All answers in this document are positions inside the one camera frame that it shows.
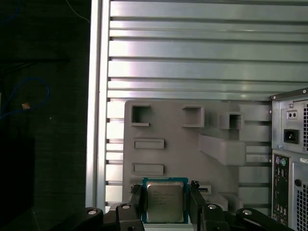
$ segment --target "rear i/o panel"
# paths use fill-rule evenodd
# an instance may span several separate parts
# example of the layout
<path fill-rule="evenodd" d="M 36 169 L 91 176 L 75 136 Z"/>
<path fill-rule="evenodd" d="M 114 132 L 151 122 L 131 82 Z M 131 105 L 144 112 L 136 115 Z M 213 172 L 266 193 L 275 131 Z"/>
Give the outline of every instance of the rear i/o panel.
<path fill-rule="evenodd" d="M 289 158 L 273 155 L 273 218 L 288 225 Z"/>

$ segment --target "small component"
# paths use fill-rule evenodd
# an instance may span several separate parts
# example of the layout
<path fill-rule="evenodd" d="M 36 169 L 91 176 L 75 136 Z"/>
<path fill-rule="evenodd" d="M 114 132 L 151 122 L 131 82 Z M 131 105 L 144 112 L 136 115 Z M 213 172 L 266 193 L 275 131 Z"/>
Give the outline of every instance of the small component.
<path fill-rule="evenodd" d="M 148 181 L 146 220 L 151 223 L 184 221 L 184 184 L 181 181 Z"/>
<path fill-rule="evenodd" d="M 285 166 L 285 165 L 287 164 L 286 160 L 285 160 L 285 159 L 282 159 L 282 160 L 281 160 L 281 164 L 282 164 L 282 166 Z"/>
<path fill-rule="evenodd" d="M 287 119 L 297 119 L 297 111 L 288 111 Z"/>

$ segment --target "rectangular slot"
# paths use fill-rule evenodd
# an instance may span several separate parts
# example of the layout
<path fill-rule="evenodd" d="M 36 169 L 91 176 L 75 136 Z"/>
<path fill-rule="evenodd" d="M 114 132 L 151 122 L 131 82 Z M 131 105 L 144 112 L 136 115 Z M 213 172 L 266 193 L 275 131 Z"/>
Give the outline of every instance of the rectangular slot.
<path fill-rule="evenodd" d="M 136 149 L 164 149 L 164 139 L 135 139 L 134 147 Z"/>
<path fill-rule="evenodd" d="M 239 112 L 227 112 L 219 115 L 220 129 L 242 129 L 244 127 L 244 119 Z"/>
<path fill-rule="evenodd" d="M 163 176 L 164 165 L 133 164 L 133 174 L 141 176 Z"/>
<path fill-rule="evenodd" d="M 283 142 L 299 144 L 299 130 L 285 129 L 283 130 Z"/>
<path fill-rule="evenodd" d="M 184 112 L 184 128 L 203 128 L 205 125 L 205 111 L 200 105 L 185 105 L 182 108 Z"/>
<path fill-rule="evenodd" d="M 131 106 L 131 125 L 148 127 L 150 125 L 148 118 L 151 113 L 149 104 L 138 104 Z"/>
<path fill-rule="evenodd" d="M 241 129 L 241 121 L 242 121 L 241 115 L 230 115 L 229 118 L 230 129 Z"/>

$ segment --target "dark background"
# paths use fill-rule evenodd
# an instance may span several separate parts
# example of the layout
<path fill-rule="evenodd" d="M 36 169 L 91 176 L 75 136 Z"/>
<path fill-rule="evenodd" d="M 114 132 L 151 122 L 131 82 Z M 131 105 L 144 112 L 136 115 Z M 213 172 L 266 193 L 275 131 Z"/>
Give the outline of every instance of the dark background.
<path fill-rule="evenodd" d="M 90 0 L 69 2 L 90 19 Z M 17 5 L 18 0 L 0 0 L 0 21 L 12 15 Z M 34 205 L 2 230 L 45 231 L 85 206 L 89 46 L 90 24 L 77 17 L 65 0 L 21 0 L 19 14 L 0 23 L 2 61 L 70 59 L 38 63 L 3 78 L 1 89 L 6 95 L 23 79 L 38 77 L 48 83 L 51 97 L 36 110 L 0 121 L 2 134 L 35 139 Z M 0 70 L 8 67 L 0 64 Z M 8 109 L 20 109 L 25 102 L 34 105 L 45 97 L 45 87 L 31 81 L 18 91 Z"/>

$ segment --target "metal frame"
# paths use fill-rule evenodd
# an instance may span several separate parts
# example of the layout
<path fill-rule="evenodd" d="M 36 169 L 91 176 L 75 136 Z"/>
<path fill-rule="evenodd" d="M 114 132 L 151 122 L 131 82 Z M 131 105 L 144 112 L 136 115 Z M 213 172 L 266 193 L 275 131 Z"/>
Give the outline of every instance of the metal frame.
<path fill-rule="evenodd" d="M 93 0 L 91 5 L 91 39 L 89 66 L 88 125 L 87 125 L 87 173 L 86 207 L 97 206 L 96 172 L 98 158 L 98 125 L 100 99 L 100 53 L 102 41 L 102 0 Z"/>

